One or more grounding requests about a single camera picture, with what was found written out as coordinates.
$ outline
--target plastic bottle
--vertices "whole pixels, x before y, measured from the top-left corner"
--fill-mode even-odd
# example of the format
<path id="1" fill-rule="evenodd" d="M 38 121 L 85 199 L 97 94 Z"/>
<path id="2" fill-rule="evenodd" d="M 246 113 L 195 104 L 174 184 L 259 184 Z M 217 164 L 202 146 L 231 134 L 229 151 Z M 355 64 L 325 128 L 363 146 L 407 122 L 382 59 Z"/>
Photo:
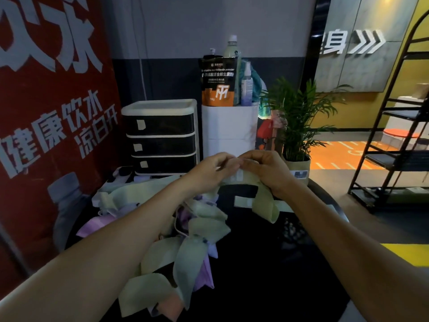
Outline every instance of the plastic bottle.
<path id="1" fill-rule="evenodd" d="M 80 190 L 75 172 L 68 173 L 48 186 L 52 202 L 58 205 L 58 216 L 54 224 L 53 240 L 58 251 L 63 251 L 76 219 L 90 200 Z"/>
<path id="2" fill-rule="evenodd" d="M 250 62 L 246 62 L 246 69 L 244 70 L 244 77 L 242 80 L 242 106 L 252 106 L 253 94 L 253 79 L 252 71 L 250 70 Z"/>
<path id="3" fill-rule="evenodd" d="M 236 84 L 234 86 L 234 105 L 239 104 L 239 80 L 240 80 L 240 65 L 241 65 L 241 52 L 237 47 L 237 35 L 231 35 L 228 40 L 228 46 L 225 48 L 223 57 L 237 57 L 237 70 L 236 70 Z"/>

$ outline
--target metal rack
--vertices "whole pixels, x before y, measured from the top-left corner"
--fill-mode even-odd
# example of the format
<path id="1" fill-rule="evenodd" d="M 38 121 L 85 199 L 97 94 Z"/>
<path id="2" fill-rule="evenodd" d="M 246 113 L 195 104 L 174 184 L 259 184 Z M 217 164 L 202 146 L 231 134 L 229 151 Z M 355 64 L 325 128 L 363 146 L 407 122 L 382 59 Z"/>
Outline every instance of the metal rack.
<path id="1" fill-rule="evenodd" d="M 423 102 L 415 102 L 402 99 L 391 98 L 391 93 L 395 85 L 396 79 L 402 68 L 402 64 L 406 60 L 421 60 L 429 59 L 429 51 L 426 52 L 412 52 L 409 51 L 410 45 L 414 43 L 421 43 L 429 41 L 429 37 L 413 39 L 416 29 L 421 22 L 429 15 L 429 10 L 423 14 L 411 29 L 409 37 L 405 43 L 405 47 L 401 53 L 398 65 L 393 73 L 392 80 L 381 104 L 380 111 L 375 119 L 374 126 L 369 135 L 368 142 L 363 151 L 362 158 L 360 159 L 356 173 L 351 181 L 348 194 L 356 198 L 363 206 L 369 211 L 377 210 L 402 210 L 404 208 L 419 209 L 428 208 L 429 204 L 429 188 L 397 188 L 395 187 L 402 172 L 429 172 L 429 150 L 415 150 L 414 144 L 409 150 L 409 142 L 413 136 L 417 125 L 420 122 L 429 121 L 429 94 Z M 418 105 L 420 107 L 387 107 L 389 102 L 399 102 L 410 105 Z M 393 116 L 400 119 L 412 121 L 410 131 L 403 140 L 399 151 L 386 151 L 372 144 L 372 139 L 377 131 L 378 124 L 383 115 Z M 367 159 L 385 169 L 389 172 L 381 187 L 363 187 L 356 183 L 357 177 L 362 168 L 364 160 Z M 394 172 L 399 172 L 392 187 L 389 187 L 390 180 Z"/>

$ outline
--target red object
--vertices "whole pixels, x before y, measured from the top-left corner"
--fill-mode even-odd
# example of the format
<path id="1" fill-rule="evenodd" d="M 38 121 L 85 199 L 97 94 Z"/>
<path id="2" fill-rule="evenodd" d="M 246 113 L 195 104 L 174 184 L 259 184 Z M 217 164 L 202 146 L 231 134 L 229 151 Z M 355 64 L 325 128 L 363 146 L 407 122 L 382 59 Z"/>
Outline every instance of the red object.
<path id="1" fill-rule="evenodd" d="M 48 186 L 73 172 L 84 195 L 103 184 L 121 105 L 100 0 L 1 3 L 0 224 L 36 271 L 57 255 Z M 3 246 L 0 298 L 22 281 Z"/>
<path id="2" fill-rule="evenodd" d="M 403 130 L 403 129 L 384 129 L 383 133 L 385 133 L 389 136 L 397 136 L 399 138 L 406 138 L 409 131 Z M 419 137 L 418 133 L 413 133 L 413 135 L 411 136 L 411 138 L 418 138 L 418 137 Z"/>
<path id="3" fill-rule="evenodd" d="M 259 127 L 256 136 L 261 139 L 272 138 L 273 121 L 271 119 L 263 120 Z"/>

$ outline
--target finger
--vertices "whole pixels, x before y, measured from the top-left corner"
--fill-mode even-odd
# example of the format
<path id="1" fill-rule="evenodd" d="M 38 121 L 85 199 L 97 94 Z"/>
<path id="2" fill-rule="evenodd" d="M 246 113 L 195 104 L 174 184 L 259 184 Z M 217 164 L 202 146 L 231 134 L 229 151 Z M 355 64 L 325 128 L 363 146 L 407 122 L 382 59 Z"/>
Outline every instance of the finger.
<path id="1" fill-rule="evenodd" d="M 262 163 L 262 157 L 266 155 L 265 150 L 249 150 L 242 155 L 239 155 L 239 158 L 243 159 L 253 159 L 259 163 Z"/>
<path id="2" fill-rule="evenodd" d="M 218 154 L 211 156 L 211 159 L 212 159 L 215 167 L 220 166 L 223 162 L 225 162 L 231 158 L 235 158 L 235 156 L 228 154 L 227 152 L 220 152 Z"/>
<path id="3" fill-rule="evenodd" d="M 217 171 L 217 175 L 219 176 L 219 180 L 223 180 L 224 178 L 228 178 L 235 173 L 237 173 L 240 168 L 240 164 L 243 162 L 240 158 L 231 158 L 226 163 L 225 166 Z"/>
<path id="4" fill-rule="evenodd" d="M 261 164 L 254 162 L 251 159 L 244 159 L 243 163 L 240 165 L 243 170 L 259 175 Z"/>

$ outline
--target hand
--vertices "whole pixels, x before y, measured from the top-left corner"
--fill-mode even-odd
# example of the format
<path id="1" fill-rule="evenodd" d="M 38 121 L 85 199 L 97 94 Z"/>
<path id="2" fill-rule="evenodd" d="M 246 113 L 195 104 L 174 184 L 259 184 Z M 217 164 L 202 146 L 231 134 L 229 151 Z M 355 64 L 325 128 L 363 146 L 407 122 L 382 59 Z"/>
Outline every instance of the hand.
<path id="1" fill-rule="evenodd" d="M 258 175 L 261 182 L 278 198 L 284 195 L 285 186 L 294 181 L 289 168 L 276 151 L 250 150 L 239 158 L 244 159 L 241 168 Z"/>
<path id="2" fill-rule="evenodd" d="M 220 152 L 204 159 L 179 181 L 183 183 L 186 196 L 193 197 L 216 188 L 224 178 L 234 175 L 242 162 L 240 158 Z"/>

